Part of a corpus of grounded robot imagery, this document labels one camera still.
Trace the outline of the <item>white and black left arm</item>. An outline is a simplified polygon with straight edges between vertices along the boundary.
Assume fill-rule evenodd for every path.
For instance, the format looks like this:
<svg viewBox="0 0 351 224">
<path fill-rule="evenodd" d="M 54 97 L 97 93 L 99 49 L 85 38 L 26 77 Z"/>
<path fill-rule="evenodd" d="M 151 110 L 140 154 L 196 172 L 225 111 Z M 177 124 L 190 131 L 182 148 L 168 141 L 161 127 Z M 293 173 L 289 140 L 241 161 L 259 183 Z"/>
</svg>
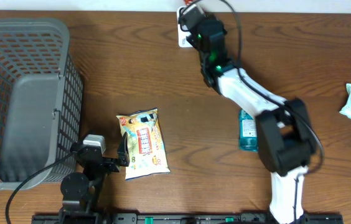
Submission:
<svg viewBox="0 0 351 224">
<path fill-rule="evenodd" d="M 73 172 L 62 180 L 59 223 L 111 222 L 111 217 L 99 211 L 97 204 L 106 177 L 129 166 L 128 135 L 122 135 L 116 158 L 105 157 L 105 150 L 105 138 L 95 134 L 72 144 L 70 152 L 83 171 Z"/>
</svg>

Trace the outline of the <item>brown chocolate bar wrapper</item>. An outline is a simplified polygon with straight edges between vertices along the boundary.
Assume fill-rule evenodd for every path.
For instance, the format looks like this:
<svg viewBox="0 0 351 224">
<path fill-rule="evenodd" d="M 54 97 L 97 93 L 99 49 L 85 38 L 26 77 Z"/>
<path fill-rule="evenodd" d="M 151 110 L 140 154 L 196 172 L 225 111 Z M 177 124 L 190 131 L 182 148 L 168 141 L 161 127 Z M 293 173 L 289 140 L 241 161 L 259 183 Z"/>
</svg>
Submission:
<svg viewBox="0 0 351 224">
<path fill-rule="evenodd" d="M 184 0 L 185 5 L 189 5 L 190 3 L 192 3 L 194 0 Z"/>
</svg>

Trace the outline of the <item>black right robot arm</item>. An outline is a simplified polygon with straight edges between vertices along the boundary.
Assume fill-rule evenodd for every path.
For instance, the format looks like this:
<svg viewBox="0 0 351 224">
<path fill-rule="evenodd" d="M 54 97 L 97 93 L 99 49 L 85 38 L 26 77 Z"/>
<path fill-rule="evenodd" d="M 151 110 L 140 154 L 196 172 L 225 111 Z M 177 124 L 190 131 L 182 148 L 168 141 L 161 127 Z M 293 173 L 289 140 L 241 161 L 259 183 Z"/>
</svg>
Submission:
<svg viewBox="0 0 351 224">
<path fill-rule="evenodd" d="M 270 213 L 278 223 L 298 223 L 304 214 L 302 188 L 319 141 L 304 102 L 277 96 L 236 65 L 225 47 L 226 30 L 215 16 L 202 12 L 179 16 L 186 40 L 200 57 L 207 86 L 234 101 L 255 121 L 259 158 L 271 174 Z"/>
</svg>

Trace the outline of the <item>blue mouthwash bottle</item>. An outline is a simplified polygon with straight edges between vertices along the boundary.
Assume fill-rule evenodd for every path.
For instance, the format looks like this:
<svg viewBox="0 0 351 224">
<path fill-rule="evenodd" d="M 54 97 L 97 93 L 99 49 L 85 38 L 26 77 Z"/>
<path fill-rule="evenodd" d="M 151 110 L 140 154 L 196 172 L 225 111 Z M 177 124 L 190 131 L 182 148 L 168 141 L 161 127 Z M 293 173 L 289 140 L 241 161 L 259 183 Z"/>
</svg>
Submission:
<svg viewBox="0 0 351 224">
<path fill-rule="evenodd" d="M 239 112 L 240 138 L 239 147 L 243 151 L 257 152 L 257 134 L 255 120 L 244 110 Z"/>
</svg>

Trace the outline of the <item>white snack bag red label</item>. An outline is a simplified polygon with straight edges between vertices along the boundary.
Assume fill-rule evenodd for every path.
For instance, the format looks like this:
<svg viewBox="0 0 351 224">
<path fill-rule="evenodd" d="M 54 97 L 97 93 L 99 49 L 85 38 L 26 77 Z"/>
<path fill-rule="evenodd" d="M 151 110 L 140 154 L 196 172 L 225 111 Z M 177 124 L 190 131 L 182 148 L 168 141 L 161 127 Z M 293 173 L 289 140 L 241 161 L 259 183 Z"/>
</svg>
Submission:
<svg viewBox="0 0 351 224">
<path fill-rule="evenodd" d="M 171 172 L 159 125 L 158 109 L 117 115 L 121 134 L 127 135 L 129 166 L 126 180 Z"/>
</svg>

